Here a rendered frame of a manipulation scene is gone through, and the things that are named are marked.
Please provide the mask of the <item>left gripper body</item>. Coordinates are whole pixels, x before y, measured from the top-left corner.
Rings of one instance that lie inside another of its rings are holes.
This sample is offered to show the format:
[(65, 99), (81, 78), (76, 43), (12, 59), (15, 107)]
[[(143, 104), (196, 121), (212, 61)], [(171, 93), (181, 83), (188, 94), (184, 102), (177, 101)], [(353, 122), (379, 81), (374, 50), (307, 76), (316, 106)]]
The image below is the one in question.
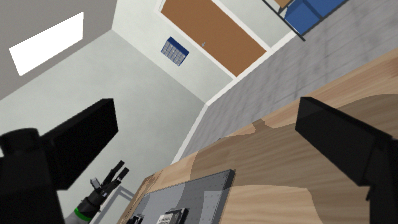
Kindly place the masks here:
[(94, 189), (94, 191), (88, 196), (88, 200), (92, 204), (94, 204), (96, 206), (100, 206), (104, 202), (104, 200), (107, 198), (107, 197), (104, 197), (101, 195), (103, 193), (103, 191), (105, 191), (106, 189), (107, 189), (107, 187), (105, 187), (104, 189), (100, 188), (99, 191), (96, 191)]

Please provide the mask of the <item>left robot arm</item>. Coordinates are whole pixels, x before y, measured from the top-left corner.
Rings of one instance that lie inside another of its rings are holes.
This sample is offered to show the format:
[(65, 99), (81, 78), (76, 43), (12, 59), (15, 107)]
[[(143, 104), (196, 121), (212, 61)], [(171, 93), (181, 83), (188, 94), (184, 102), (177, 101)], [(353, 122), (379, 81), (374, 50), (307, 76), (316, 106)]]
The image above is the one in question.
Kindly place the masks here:
[[(100, 183), (96, 177), (90, 180), (90, 183), (96, 191), (100, 190)], [(65, 224), (88, 224), (97, 212), (101, 212), (100, 208), (101, 206), (92, 204), (88, 197), (85, 197), (76, 209), (64, 219)]]

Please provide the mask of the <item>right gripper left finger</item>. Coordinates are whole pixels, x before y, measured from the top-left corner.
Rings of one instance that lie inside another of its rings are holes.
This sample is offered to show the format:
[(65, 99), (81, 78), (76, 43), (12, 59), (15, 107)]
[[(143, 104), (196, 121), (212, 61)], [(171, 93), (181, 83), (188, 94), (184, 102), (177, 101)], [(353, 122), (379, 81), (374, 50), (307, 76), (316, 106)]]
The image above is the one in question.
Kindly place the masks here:
[(58, 190), (68, 190), (117, 134), (113, 98), (103, 98), (39, 135), (0, 136), (0, 224), (65, 224)]

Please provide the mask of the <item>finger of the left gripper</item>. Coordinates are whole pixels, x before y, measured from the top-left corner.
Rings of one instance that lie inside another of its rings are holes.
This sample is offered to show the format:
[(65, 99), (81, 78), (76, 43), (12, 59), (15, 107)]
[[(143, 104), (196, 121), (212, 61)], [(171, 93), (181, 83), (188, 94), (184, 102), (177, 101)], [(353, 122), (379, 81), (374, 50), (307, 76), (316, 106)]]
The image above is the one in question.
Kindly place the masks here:
[(119, 171), (119, 169), (125, 164), (125, 162), (123, 162), (122, 160), (115, 166), (114, 169), (111, 169), (110, 173), (107, 175), (107, 177), (105, 178), (105, 180), (102, 182), (102, 184), (100, 185), (101, 187), (104, 186), (104, 184), (106, 182), (110, 183), (112, 181), (112, 179), (114, 178), (116, 172)]
[(115, 180), (113, 180), (112, 182), (110, 182), (109, 184), (106, 184), (105, 186), (102, 186), (101, 189), (104, 189), (105, 187), (107, 187), (107, 189), (105, 191), (103, 191), (103, 193), (101, 194), (104, 197), (107, 197), (107, 195), (109, 193), (111, 193), (117, 186), (119, 186), (119, 184), (121, 184), (121, 180), (125, 177), (125, 175), (129, 172), (130, 170), (128, 168), (124, 168), (121, 173), (116, 177)]

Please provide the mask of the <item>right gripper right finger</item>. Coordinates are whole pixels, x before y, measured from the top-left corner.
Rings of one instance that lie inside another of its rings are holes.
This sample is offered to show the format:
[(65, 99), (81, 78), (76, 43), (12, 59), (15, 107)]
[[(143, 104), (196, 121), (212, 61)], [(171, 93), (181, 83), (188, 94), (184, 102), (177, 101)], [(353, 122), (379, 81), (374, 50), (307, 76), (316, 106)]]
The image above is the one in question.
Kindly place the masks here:
[(295, 130), (358, 186), (370, 186), (369, 224), (398, 224), (398, 139), (312, 97)]

